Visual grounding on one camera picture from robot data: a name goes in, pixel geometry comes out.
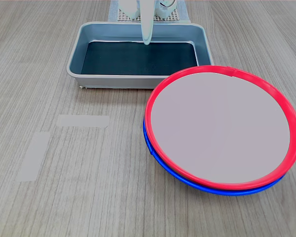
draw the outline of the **wooden table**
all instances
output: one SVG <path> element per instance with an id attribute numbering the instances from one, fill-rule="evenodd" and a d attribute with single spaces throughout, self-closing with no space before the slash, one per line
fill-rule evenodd
<path id="1" fill-rule="evenodd" d="M 296 109 L 296 1 L 188 1 L 216 65 L 276 86 Z M 150 155 L 150 90 L 80 89 L 66 64 L 78 28 L 109 1 L 0 1 L 0 237 L 296 237 L 296 164 L 273 188 L 207 194 Z M 57 127 L 107 115 L 107 128 Z M 38 177 L 17 182 L 35 132 L 51 133 Z"/>

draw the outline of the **dark tray bottom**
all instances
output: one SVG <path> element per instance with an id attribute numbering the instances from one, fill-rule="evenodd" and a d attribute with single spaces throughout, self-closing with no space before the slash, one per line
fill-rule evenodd
<path id="1" fill-rule="evenodd" d="M 81 74 L 169 76 L 197 66 L 190 43 L 91 42 Z"/>

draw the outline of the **red plate rim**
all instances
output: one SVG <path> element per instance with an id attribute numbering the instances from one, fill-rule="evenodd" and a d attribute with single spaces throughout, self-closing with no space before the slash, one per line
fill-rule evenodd
<path id="1" fill-rule="evenodd" d="M 153 104 L 159 95 L 159 93 L 170 83 L 174 82 L 177 79 L 180 79 L 182 77 L 196 74 L 196 73 L 218 73 L 227 75 L 230 77 L 237 77 L 246 81 L 249 81 L 260 88 L 262 88 L 264 91 L 266 91 L 268 94 L 270 94 L 280 105 L 282 108 L 288 124 L 289 124 L 289 130 L 290 130 L 290 144 L 289 149 L 287 151 L 287 154 L 284 158 L 284 160 L 281 162 L 281 164 L 273 170 L 268 175 L 254 180 L 250 182 L 245 183 L 237 183 L 237 184 L 230 184 L 230 183 L 215 183 L 206 179 L 202 179 L 199 177 L 196 177 L 189 172 L 185 171 L 184 169 L 180 168 L 178 165 L 176 165 L 161 149 L 159 144 L 157 143 L 157 140 L 154 136 L 152 126 L 151 126 L 151 111 Z M 154 149 L 157 151 L 157 153 L 160 155 L 160 157 L 177 173 L 184 176 L 185 178 L 201 185 L 205 185 L 208 187 L 212 187 L 215 189 L 221 189 L 221 190 L 246 190 L 246 189 L 254 189 L 258 188 L 264 185 L 267 185 L 280 177 L 282 177 L 295 163 L 296 161 L 296 111 L 290 104 L 290 102 L 285 98 L 285 96 L 277 90 L 274 86 L 266 82 L 265 80 L 247 73 L 245 71 L 231 68 L 231 67 L 225 67 L 225 66 L 197 66 L 192 67 L 188 69 L 181 70 L 179 72 L 176 72 L 172 74 L 171 76 L 167 77 L 165 80 L 163 80 L 152 92 L 150 95 L 150 98 L 148 99 L 146 111 L 145 111 L 145 123 L 146 123 L 146 130 L 148 138 L 154 147 Z"/>

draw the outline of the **stacked plates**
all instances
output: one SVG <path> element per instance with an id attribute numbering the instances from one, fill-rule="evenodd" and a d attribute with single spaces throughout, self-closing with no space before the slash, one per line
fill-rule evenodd
<path id="1" fill-rule="evenodd" d="M 272 85 L 222 66 L 179 71 L 152 92 L 144 136 L 182 182 L 239 196 L 279 182 L 296 161 L 296 112 Z"/>

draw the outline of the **blue plate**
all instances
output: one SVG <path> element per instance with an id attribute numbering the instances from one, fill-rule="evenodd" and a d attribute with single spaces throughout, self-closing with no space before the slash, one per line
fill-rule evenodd
<path id="1" fill-rule="evenodd" d="M 150 153 L 154 156 L 154 158 L 158 161 L 158 163 L 165 169 L 167 170 L 170 174 L 172 174 L 175 178 L 179 179 L 180 181 L 182 181 L 183 183 L 190 185 L 193 188 L 199 189 L 201 191 L 205 191 L 211 194 L 217 194 L 217 195 L 224 195 L 224 196 L 244 196 L 244 195 L 250 195 L 250 194 L 256 194 L 258 192 L 261 192 L 263 190 L 266 190 L 270 187 L 272 187 L 274 184 L 278 183 L 284 176 L 282 176 L 281 178 L 279 178 L 278 180 L 262 186 L 260 188 L 256 188 L 256 189 L 248 189 L 248 190 L 242 190 L 242 191 L 228 191 L 228 190 L 218 190 L 218 189 L 211 189 L 205 186 L 201 186 L 199 184 L 196 184 L 184 177 L 182 177 L 181 175 L 177 174 L 176 172 L 174 172 L 161 158 L 160 156 L 157 154 L 157 152 L 155 151 L 155 149 L 152 147 L 148 136 L 147 136 L 147 132 L 146 132 L 146 127 L 145 127 L 145 121 L 144 121 L 144 126 L 143 126 L 143 130 L 144 130 L 144 137 L 147 143 L 147 146 L 150 150 Z"/>

